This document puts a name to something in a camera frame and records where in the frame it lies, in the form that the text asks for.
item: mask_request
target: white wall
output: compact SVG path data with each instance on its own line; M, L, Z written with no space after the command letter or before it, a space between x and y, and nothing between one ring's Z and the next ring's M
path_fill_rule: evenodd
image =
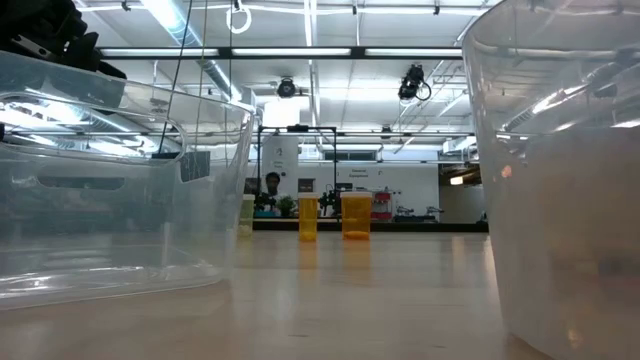
M249 164L247 177L256 176L255 163ZM300 163L299 178L314 178L315 191L324 192L333 186L333 164ZM350 182L354 187L382 190L388 186L393 195L393 210L398 205L424 215L427 206L439 206L438 166L427 164L394 165L376 163L339 163L338 182Z
M440 187L440 222L474 224L486 210L482 186Z

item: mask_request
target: green plant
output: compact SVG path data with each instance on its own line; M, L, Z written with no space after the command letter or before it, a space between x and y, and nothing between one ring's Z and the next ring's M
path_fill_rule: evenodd
M276 203L276 207L280 210L282 216L291 215L291 210L293 210L295 206L296 202L293 201L291 196L284 196Z

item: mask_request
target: ceiling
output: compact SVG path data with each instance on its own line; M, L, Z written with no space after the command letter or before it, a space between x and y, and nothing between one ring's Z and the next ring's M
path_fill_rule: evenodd
M459 46L461 34L477 18L470 15L450 14L456 9L488 9L496 1L442 0L440 15L433 15L433 3L413 0L358 0L360 13L331 14L326 12L351 11L351 0L318 0L317 17L309 27L312 46L392 46L432 47ZM209 1L213 7L229 5L229 1ZM226 9L208 11L205 1L194 0L190 23L207 47L293 47L307 46L303 0L250 1L253 6L252 22L242 34L232 34L226 24ZM83 20L89 31L100 34L100 47L175 47L176 42L142 3L128 1L132 10L120 9L120 0L76 0L83 11ZM189 1L183 2L184 9ZM283 13L257 9L264 6ZM426 9L425 14L362 13L362 9L374 11L380 7L394 7L396 12L410 9ZM232 17L235 27L242 26L243 14ZM113 65L124 71L129 80L154 83L153 60L113 60ZM308 60L216 60L231 82L240 87L248 86L258 95L258 103L275 100L273 84L282 77L293 77L303 89L311 88ZM400 79L411 64L420 63L432 85L433 96L423 103L408 108L400 105L397 97ZM392 125L394 131L473 131L471 110L466 95L466 80L462 61L415 60L314 60L317 71L319 98L317 124L337 126L344 130L380 130ZM156 85L169 86L176 76L177 60L160 60L157 64ZM194 60L182 60L177 74L176 88L191 94L200 93L201 68ZM215 88L204 74L202 91ZM311 124L308 98L302 103L302 123ZM434 141L428 138L418 142Z

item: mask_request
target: orange plastic cup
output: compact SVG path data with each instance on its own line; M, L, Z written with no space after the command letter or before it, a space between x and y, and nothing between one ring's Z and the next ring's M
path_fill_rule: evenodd
M370 192L340 193L343 240L369 240L371 238L372 197Z
M298 194L298 235L300 241L318 238L318 193Z

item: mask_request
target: table surface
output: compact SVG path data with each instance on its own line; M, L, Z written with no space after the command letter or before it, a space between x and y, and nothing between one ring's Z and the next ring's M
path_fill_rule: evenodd
M256 232L230 281L0 313L8 360L549 360L502 324L486 234Z

